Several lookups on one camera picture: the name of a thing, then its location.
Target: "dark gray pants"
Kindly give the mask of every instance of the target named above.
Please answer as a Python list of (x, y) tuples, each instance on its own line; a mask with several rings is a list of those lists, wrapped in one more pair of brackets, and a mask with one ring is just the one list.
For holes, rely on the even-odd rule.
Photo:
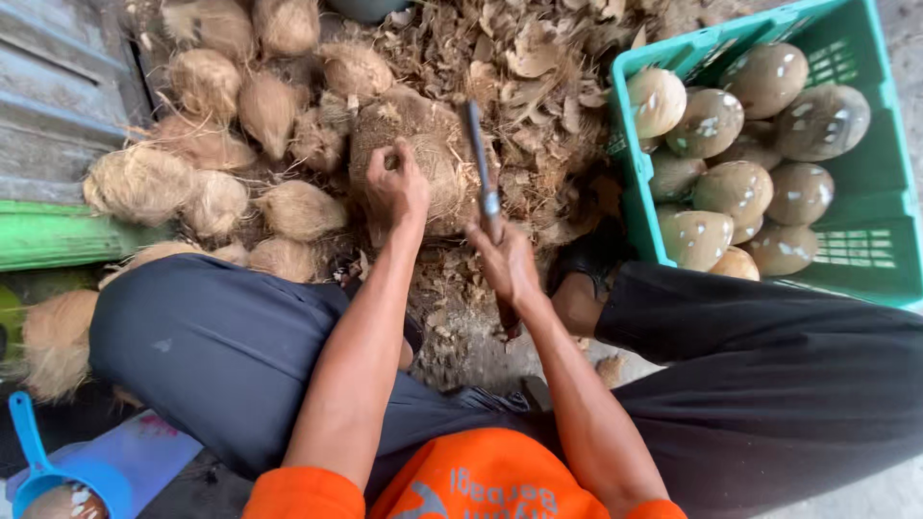
[[(90, 362), (254, 477), (278, 466), (347, 304), (335, 285), (175, 256), (102, 292)], [(914, 314), (631, 263), (596, 334), (672, 364), (614, 394), (690, 517), (749, 516), (923, 452), (923, 320)], [(455, 431), (515, 428), (560, 455), (553, 416), (518, 410), (398, 373), (366, 497), (422, 443)]]

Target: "hand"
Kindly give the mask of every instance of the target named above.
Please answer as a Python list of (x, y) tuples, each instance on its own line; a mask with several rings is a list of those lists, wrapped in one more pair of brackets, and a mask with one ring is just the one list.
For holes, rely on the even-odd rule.
[[(385, 158), (391, 155), (401, 160), (395, 170), (385, 169)], [(423, 228), (429, 211), (429, 181), (420, 173), (414, 150), (404, 138), (395, 139), (393, 146), (372, 151), (366, 178), (366, 192), (373, 208), (390, 217), (392, 228), (403, 222)]]
[(497, 299), (518, 308), (523, 302), (534, 300), (542, 289), (529, 238), (513, 223), (503, 220), (502, 224), (503, 239), (497, 246), (476, 223), (468, 223), (465, 234), (481, 253), (484, 277), (497, 293)]

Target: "forearm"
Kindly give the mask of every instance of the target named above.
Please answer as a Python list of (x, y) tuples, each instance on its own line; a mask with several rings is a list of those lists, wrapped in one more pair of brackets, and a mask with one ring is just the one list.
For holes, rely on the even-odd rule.
[(283, 465), (343, 475), (363, 489), (401, 354), (422, 225), (401, 224), (333, 329), (311, 377)]
[(541, 294), (526, 300), (517, 311), (542, 361), (574, 476), (614, 518), (639, 502), (667, 499), (641, 434), (570, 338), (551, 301)]

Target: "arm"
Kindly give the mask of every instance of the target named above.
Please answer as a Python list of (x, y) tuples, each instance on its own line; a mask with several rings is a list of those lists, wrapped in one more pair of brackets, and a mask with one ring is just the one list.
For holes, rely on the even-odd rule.
[(503, 241), (495, 247), (476, 225), (466, 231), (484, 257), (485, 278), (497, 297), (512, 304), (533, 337), (555, 406), (557, 432), (577, 481), (614, 518), (642, 502), (669, 499), (641, 434), (542, 292), (525, 234), (505, 223)]
[[(398, 170), (385, 169), (396, 151)], [(372, 152), (369, 198), (392, 227), (375, 267), (324, 345), (282, 466), (314, 466), (364, 490), (401, 355), (403, 315), (423, 239), (429, 185), (402, 139)]]

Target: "husked coconut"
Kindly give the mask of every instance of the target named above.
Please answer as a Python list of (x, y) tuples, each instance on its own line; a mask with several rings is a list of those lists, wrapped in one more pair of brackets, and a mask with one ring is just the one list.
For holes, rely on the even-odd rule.
[(348, 220), (339, 201), (301, 180), (282, 182), (254, 203), (273, 231), (293, 240), (311, 241), (345, 227)]
[(775, 150), (775, 125), (767, 121), (747, 121), (737, 140), (707, 162), (715, 166), (733, 161), (757, 163), (762, 169), (772, 171), (782, 161), (782, 154)]
[(142, 144), (97, 160), (84, 193), (95, 211), (156, 227), (192, 196), (194, 173), (187, 161)]
[(153, 137), (158, 148), (196, 169), (238, 169), (257, 161), (257, 154), (226, 127), (195, 117), (168, 115), (154, 127)]
[(702, 159), (677, 157), (670, 149), (651, 153), (653, 177), (648, 183), (654, 202), (683, 199), (708, 167)]
[(808, 59), (795, 45), (761, 43), (734, 61), (718, 83), (740, 100), (747, 119), (765, 119), (798, 96), (808, 71)]
[(394, 85), (391, 69), (378, 53), (355, 43), (325, 43), (318, 49), (324, 61), (327, 88), (343, 99), (377, 96)]
[(266, 54), (307, 54), (320, 36), (318, 1), (256, 0), (253, 25)]
[(746, 250), (733, 245), (727, 248), (724, 256), (714, 264), (709, 272), (751, 281), (760, 280), (760, 270), (756, 268), (756, 262), (750, 257), (750, 254), (747, 254)]
[(258, 72), (240, 90), (240, 122), (255, 137), (274, 161), (280, 161), (288, 148), (298, 101), (292, 87), (270, 72)]
[(755, 163), (718, 164), (696, 183), (692, 207), (722, 212), (734, 222), (755, 222), (773, 199), (773, 181)]
[(167, 32), (179, 42), (214, 49), (239, 62), (256, 51), (250, 16), (234, 0), (167, 0), (161, 14)]
[(680, 269), (707, 272), (724, 256), (734, 222), (718, 212), (683, 211), (657, 215), (666, 256)]
[(40, 402), (73, 395), (90, 374), (90, 321), (99, 293), (66, 292), (26, 310), (23, 357), (14, 371)]
[(778, 223), (810, 225), (833, 201), (833, 178), (817, 164), (786, 164), (774, 169), (771, 176), (775, 193), (766, 215)]
[(855, 148), (870, 123), (869, 102), (862, 92), (846, 85), (820, 85), (801, 92), (776, 117), (775, 148), (793, 161), (826, 161)]
[(246, 212), (246, 186), (231, 175), (209, 170), (198, 172), (197, 183), (196, 195), (184, 207), (184, 220), (198, 237), (229, 235)]
[(253, 248), (250, 268), (292, 283), (308, 283), (322, 277), (323, 260), (316, 247), (274, 237)]
[(762, 276), (786, 276), (803, 270), (817, 254), (817, 236), (806, 225), (767, 223), (741, 246)]
[(744, 110), (732, 94), (716, 89), (692, 93), (666, 145), (680, 157), (707, 159), (727, 150), (744, 126)]
[(663, 135), (686, 111), (686, 89), (670, 70), (647, 68), (626, 83), (638, 139)]
[(170, 81), (189, 112), (224, 124), (237, 116), (240, 72), (224, 54), (211, 49), (177, 54), (170, 61)]

